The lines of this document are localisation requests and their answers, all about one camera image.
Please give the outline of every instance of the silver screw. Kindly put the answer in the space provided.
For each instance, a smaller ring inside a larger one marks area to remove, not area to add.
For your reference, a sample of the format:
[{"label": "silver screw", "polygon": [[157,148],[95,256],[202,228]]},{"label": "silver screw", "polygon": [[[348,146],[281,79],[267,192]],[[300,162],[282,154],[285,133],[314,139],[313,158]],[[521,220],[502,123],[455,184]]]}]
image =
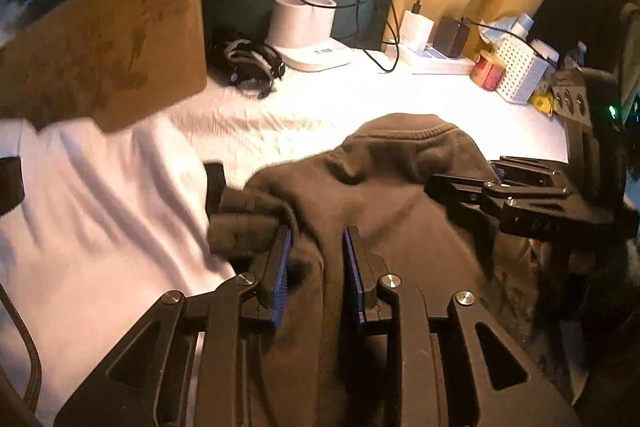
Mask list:
[{"label": "silver screw", "polygon": [[471,306],[474,302],[476,302],[476,298],[471,292],[458,292],[456,293],[456,301],[461,306]]},{"label": "silver screw", "polygon": [[236,282],[241,286],[251,286],[255,282],[254,274],[245,272],[236,277]]},{"label": "silver screw", "polygon": [[161,299],[164,304],[176,304],[180,302],[180,292],[178,292],[178,290],[171,290],[170,292],[164,293]]},{"label": "silver screw", "polygon": [[382,282],[387,288],[398,288],[398,286],[402,284],[402,279],[397,275],[388,274],[383,275],[380,278],[380,282]]}]

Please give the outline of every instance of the white basket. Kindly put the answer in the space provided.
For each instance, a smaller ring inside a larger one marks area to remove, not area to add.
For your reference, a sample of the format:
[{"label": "white basket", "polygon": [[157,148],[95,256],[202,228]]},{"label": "white basket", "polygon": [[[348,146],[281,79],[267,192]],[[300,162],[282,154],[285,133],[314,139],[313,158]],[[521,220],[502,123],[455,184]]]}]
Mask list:
[{"label": "white basket", "polygon": [[548,62],[511,35],[502,41],[497,55],[507,67],[495,90],[507,102],[526,104],[545,74]]}]

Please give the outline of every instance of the brown fabric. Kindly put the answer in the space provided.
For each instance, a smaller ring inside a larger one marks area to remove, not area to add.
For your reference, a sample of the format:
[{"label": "brown fabric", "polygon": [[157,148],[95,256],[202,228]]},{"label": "brown fabric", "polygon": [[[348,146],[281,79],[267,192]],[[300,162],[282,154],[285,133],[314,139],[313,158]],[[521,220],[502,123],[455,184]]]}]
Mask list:
[{"label": "brown fabric", "polygon": [[266,168],[244,191],[223,195],[211,218],[212,251],[233,259],[267,250],[278,223],[294,231],[293,288],[277,336],[260,346],[254,425],[376,425],[383,347],[342,320],[345,227],[359,227],[389,270],[430,295],[430,313],[444,314],[462,289],[484,293],[474,237],[424,193],[436,172],[495,178],[457,127],[435,116],[390,115],[334,151]]},{"label": "brown fabric", "polygon": [[113,132],[206,82],[200,0],[69,0],[0,48],[0,118]]}]

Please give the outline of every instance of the white cloth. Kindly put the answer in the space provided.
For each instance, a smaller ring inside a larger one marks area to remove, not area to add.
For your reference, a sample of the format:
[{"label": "white cloth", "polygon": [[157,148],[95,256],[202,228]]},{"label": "white cloth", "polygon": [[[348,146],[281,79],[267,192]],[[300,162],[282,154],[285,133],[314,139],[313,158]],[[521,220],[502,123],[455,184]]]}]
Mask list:
[{"label": "white cloth", "polygon": [[[388,57],[376,53],[387,66]],[[360,51],[347,66],[287,70],[264,100],[210,81],[166,110],[198,155],[225,165],[242,188],[261,168],[338,147],[367,121],[394,112],[436,114],[465,131],[488,160],[524,156],[567,161],[564,130],[530,105],[505,102],[464,75],[412,74],[403,62],[384,74]]]},{"label": "white cloth", "polygon": [[[37,416],[50,426],[162,293],[209,292],[234,274],[209,254],[202,162],[166,118],[111,136],[89,119],[39,134],[0,121],[0,156],[14,155],[26,196],[0,218],[0,282],[38,348]],[[22,395],[30,363],[3,309],[0,363]]]}]

